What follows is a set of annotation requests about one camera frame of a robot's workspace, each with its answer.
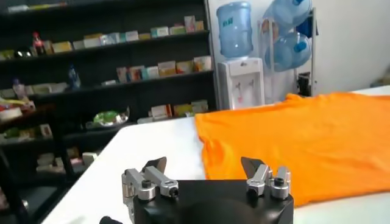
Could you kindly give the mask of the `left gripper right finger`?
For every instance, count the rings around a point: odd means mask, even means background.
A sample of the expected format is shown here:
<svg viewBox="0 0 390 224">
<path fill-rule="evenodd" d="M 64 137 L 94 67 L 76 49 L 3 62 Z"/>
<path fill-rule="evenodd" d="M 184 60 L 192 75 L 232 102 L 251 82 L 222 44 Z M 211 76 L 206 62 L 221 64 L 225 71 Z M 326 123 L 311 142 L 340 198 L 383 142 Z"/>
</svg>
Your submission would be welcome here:
<svg viewBox="0 0 390 224">
<path fill-rule="evenodd" d="M 291 172 L 286 166 L 280 166 L 276 176 L 273 170 L 260 159 L 241 158 L 241 165 L 248 179 L 247 194 L 250 198 L 264 195 L 266 187 L 270 189 L 271 197 L 285 200 L 290 194 Z"/>
</svg>

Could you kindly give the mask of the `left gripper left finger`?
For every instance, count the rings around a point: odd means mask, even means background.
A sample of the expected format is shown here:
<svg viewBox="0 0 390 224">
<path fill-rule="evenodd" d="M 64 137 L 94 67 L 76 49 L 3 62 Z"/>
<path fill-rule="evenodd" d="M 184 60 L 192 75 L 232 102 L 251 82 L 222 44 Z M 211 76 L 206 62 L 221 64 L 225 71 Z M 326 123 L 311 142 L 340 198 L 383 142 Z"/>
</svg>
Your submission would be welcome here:
<svg viewBox="0 0 390 224">
<path fill-rule="evenodd" d="M 122 174 L 123 203 L 130 203 L 135 197 L 141 201 L 151 201 L 159 191 L 160 195 L 176 200 L 179 196 L 179 182 L 165 174 L 167 158 L 150 160 L 139 172 L 135 168 L 126 169 Z"/>
</svg>

